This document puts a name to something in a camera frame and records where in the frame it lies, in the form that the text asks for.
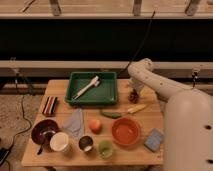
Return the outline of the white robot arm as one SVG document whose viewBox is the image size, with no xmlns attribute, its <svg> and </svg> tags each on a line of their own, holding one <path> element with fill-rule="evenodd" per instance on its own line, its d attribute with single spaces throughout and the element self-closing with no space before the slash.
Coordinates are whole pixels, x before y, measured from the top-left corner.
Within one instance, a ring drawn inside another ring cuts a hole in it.
<svg viewBox="0 0 213 171">
<path fill-rule="evenodd" d="M 213 96 L 152 70 L 148 58 L 128 67 L 136 90 L 146 85 L 167 100 L 163 170 L 213 171 Z"/>
</svg>

